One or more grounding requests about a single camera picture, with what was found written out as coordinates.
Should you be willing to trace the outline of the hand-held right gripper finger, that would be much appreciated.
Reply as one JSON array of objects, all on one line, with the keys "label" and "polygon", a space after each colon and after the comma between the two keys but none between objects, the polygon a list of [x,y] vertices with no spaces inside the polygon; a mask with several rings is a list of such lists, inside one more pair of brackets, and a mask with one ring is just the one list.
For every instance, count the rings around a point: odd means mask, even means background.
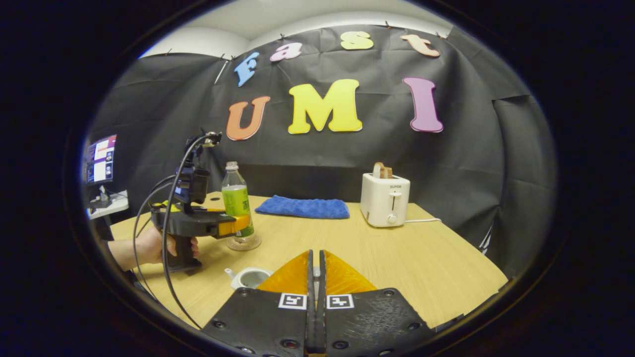
[{"label": "hand-held right gripper finger", "polygon": [[398,289],[377,289],[324,249],[320,269],[317,343],[327,357],[399,357],[435,336]]},{"label": "hand-held right gripper finger", "polygon": [[315,321],[313,251],[299,255],[303,293],[239,287],[202,333],[250,357],[306,357]]}]

